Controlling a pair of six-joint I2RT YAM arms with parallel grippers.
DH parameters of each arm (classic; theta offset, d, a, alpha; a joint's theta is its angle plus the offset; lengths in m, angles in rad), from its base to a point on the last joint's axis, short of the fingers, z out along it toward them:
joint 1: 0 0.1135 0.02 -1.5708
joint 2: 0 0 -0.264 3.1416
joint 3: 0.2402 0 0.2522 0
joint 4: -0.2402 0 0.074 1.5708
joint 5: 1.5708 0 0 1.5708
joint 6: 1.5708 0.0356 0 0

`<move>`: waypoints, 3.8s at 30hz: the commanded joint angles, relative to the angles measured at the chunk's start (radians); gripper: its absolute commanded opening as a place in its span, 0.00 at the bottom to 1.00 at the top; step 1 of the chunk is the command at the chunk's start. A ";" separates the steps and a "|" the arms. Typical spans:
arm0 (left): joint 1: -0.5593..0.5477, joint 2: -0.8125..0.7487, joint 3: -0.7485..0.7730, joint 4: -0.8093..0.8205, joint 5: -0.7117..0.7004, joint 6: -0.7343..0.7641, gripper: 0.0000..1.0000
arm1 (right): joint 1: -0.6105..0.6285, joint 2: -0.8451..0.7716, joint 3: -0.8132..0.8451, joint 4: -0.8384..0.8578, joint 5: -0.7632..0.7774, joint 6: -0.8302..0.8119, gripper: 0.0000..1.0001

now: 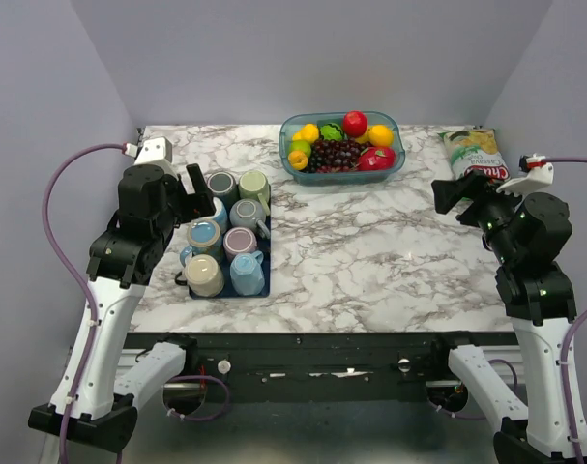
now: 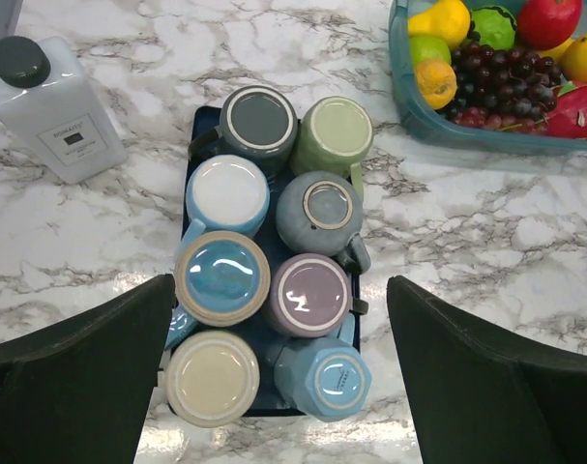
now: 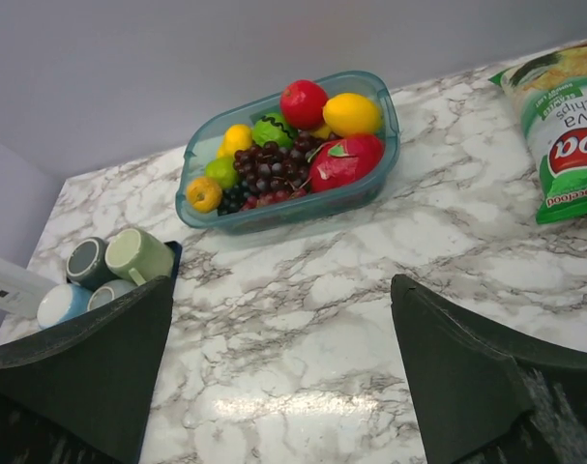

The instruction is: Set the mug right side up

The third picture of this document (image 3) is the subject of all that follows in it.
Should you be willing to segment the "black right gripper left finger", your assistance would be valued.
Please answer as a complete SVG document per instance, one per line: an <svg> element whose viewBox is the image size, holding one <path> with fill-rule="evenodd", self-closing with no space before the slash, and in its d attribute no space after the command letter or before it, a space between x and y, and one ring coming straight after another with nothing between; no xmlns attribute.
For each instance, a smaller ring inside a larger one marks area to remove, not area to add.
<svg viewBox="0 0 587 464"><path fill-rule="evenodd" d="M0 345L0 463L136 463L171 324L158 277Z"/></svg>

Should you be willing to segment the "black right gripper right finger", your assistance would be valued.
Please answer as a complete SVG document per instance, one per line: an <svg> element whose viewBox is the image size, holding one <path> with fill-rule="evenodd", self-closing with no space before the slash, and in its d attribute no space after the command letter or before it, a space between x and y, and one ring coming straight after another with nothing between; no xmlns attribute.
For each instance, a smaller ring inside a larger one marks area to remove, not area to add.
<svg viewBox="0 0 587 464"><path fill-rule="evenodd" d="M587 463L587 353L518 332L406 275L396 338L430 463Z"/></svg>

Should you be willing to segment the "white and blue mug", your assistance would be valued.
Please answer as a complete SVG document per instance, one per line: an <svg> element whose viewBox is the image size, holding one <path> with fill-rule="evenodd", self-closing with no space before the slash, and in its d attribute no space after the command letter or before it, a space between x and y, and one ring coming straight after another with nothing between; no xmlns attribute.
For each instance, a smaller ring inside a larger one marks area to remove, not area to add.
<svg viewBox="0 0 587 464"><path fill-rule="evenodd" d="M39 327L45 330L86 313L92 294L92 291L73 283L53 287L39 304Z"/></svg>

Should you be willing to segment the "dark grey mug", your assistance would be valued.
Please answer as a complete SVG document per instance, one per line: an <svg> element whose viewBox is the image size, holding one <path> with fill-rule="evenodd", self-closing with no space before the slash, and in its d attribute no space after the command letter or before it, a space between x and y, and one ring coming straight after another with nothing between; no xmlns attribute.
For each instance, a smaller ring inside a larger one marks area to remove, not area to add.
<svg viewBox="0 0 587 464"><path fill-rule="evenodd" d="M117 276L105 263L108 243L98 237L80 242L66 261L66 278L69 282L96 291Z"/></svg>

